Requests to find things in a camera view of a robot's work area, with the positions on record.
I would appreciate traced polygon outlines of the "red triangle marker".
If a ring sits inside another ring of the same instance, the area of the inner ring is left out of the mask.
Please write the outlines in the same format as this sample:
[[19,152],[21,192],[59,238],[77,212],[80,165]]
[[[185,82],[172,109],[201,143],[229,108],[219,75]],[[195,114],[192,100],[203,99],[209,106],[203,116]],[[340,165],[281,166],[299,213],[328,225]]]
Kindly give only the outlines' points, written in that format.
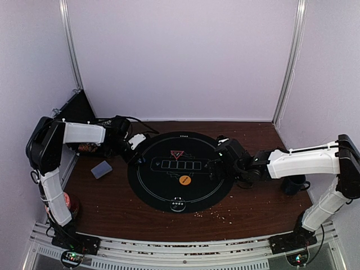
[[170,154],[172,155],[172,157],[175,158],[175,160],[178,160],[182,155],[183,155],[184,151],[180,151],[180,150],[171,150]]

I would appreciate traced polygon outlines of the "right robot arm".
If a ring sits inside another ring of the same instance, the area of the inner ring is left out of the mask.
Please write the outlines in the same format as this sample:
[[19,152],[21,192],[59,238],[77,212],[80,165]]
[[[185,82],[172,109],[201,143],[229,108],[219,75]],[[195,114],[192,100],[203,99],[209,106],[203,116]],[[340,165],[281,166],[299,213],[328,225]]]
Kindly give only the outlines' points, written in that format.
[[215,153],[225,171],[241,182],[305,177],[312,174],[335,176],[319,201],[300,216],[300,224],[289,234],[292,248],[302,247],[310,233],[350,200],[359,198],[359,150],[347,134],[324,145],[299,149],[258,151],[254,156],[238,140],[220,135]]

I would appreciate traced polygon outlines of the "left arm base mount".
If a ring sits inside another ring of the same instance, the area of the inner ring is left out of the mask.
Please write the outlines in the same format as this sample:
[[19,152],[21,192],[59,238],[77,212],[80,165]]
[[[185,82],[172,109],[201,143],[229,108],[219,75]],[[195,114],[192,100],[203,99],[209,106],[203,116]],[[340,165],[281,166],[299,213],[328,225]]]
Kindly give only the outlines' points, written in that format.
[[53,237],[51,244],[64,249],[60,255],[60,262],[68,269],[80,266],[86,255],[97,255],[101,239],[94,236],[77,235],[76,239],[60,239]]

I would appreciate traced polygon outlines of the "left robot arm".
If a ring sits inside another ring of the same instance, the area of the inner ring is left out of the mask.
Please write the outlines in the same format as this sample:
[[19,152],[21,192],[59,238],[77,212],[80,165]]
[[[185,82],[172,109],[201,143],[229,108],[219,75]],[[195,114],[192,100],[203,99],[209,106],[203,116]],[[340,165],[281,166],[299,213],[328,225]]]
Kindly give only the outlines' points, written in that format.
[[146,125],[147,131],[133,134],[132,120],[133,117],[117,115],[73,122],[43,116],[30,136],[25,152],[33,169],[31,177],[39,186],[49,219],[61,229],[58,239],[69,250],[77,249],[81,238],[67,228],[73,218],[60,183],[63,146],[90,145],[102,154],[121,156],[127,164],[141,162],[140,147],[159,132]]

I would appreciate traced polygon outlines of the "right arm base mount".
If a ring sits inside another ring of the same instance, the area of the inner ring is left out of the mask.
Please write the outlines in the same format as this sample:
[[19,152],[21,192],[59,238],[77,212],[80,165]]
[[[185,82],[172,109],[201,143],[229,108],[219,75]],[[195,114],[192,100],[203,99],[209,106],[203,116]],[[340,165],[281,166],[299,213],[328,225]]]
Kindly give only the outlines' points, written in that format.
[[310,261],[309,247],[317,243],[316,236],[306,238],[294,233],[276,235],[269,238],[272,254],[286,254],[287,262],[293,267],[305,267]]

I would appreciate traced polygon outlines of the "orange big blind button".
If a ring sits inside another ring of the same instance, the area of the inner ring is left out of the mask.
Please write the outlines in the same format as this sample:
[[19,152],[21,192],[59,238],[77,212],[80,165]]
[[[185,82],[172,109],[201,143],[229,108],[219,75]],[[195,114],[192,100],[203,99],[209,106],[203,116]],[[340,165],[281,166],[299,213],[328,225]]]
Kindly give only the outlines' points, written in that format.
[[189,175],[182,175],[179,178],[179,182],[183,186],[188,186],[191,183],[192,179]]

